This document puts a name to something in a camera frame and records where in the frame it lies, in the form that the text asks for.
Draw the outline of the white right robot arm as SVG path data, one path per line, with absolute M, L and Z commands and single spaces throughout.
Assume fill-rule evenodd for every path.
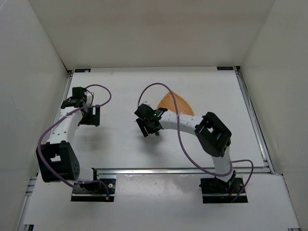
M 199 170 L 214 176 L 208 185 L 211 193 L 228 193 L 235 179 L 230 158 L 231 132 L 224 123 L 212 112 L 204 116 L 179 114 L 166 108 L 153 109 L 147 104 L 138 106 L 134 114 L 136 122 L 144 137 L 157 133 L 162 129 L 176 130 L 180 146 L 189 161 Z M 210 172 L 198 165 L 184 149 L 180 133 L 194 135 L 202 149 L 211 156 L 215 171 Z

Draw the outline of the woven triangular fruit basket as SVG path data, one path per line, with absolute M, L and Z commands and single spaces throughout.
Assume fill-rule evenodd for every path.
M 181 97 L 179 96 L 177 93 L 173 93 L 173 95 L 175 96 L 175 100 L 176 100 L 176 105 L 178 108 L 178 112 L 180 114 L 185 114 L 185 115 L 190 115 L 190 116 L 194 116 L 194 111 L 192 110 L 192 108 L 190 107 L 190 105 Z M 172 98 L 172 95 L 170 92 L 168 92 L 163 98 L 162 100 L 159 102 L 157 109 L 158 108 L 166 108 L 172 112 L 176 112 L 175 109 L 175 105 L 174 105 L 174 101 Z

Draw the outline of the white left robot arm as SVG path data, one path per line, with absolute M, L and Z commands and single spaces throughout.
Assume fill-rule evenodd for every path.
M 44 182 L 62 181 L 92 183 L 98 180 L 97 170 L 80 165 L 72 147 L 79 125 L 100 125 L 100 107 L 61 107 L 58 122 L 50 128 L 51 134 L 45 144 L 42 138 L 36 150 L 39 169 Z

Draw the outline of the aluminium table frame rail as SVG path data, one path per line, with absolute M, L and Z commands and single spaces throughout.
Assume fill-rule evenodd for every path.
M 116 176 L 114 202 L 72 202 L 63 183 L 37 177 L 25 226 L 35 231 L 297 231 L 284 178 L 273 172 L 259 129 L 251 121 L 232 68 L 95 68 L 74 73 L 71 87 L 90 86 L 101 109 L 98 127 L 77 129 L 73 148 L 83 167 Z M 157 107 L 173 90 L 194 113 L 215 113 L 231 130 L 237 176 L 248 181 L 248 203 L 203 204 L 196 169 L 174 130 L 144 138 L 135 121 L 139 102 Z M 196 137 L 183 146 L 213 170 Z

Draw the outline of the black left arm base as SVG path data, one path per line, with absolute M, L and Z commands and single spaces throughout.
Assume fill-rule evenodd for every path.
M 114 202 L 116 191 L 116 176 L 101 175 L 98 182 L 81 184 L 71 193 L 72 202 Z

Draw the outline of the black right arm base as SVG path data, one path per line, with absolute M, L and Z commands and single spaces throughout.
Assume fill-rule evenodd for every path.
M 216 178 L 201 178 L 199 185 L 203 204 L 248 203 L 243 186 L 241 177 L 236 177 L 228 187 L 219 184 Z

